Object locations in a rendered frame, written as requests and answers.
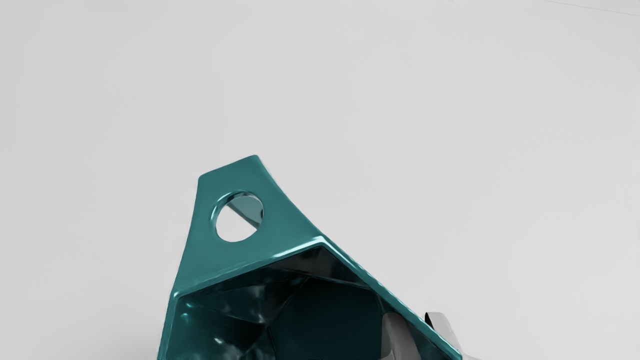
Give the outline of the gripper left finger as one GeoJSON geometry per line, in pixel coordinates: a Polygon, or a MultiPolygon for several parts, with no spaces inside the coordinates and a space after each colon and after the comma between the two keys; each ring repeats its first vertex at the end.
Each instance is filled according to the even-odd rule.
{"type": "Polygon", "coordinates": [[[422,360],[409,324],[395,312],[382,316],[381,360],[422,360]]]}

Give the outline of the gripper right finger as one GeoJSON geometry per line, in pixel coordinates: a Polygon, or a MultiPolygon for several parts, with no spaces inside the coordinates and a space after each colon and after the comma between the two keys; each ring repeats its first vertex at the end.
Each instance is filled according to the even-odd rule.
{"type": "Polygon", "coordinates": [[[462,360],[481,360],[480,358],[469,355],[463,350],[450,322],[448,321],[444,313],[426,312],[423,318],[425,323],[427,323],[446,342],[448,342],[450,346],[455,348],[455,350],[457,350],[458,353],[462,355],[462,360]]]}

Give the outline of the teal faceted mug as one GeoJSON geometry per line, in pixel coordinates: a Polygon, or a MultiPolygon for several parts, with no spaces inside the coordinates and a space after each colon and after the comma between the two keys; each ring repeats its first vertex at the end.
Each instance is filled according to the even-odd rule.
{"type": "Polygon", "coordinates": [[[198,179],[157,360],[381,360],[386,313],[404,317],[422,360],[463,360],[252,155],[198,179]]]}

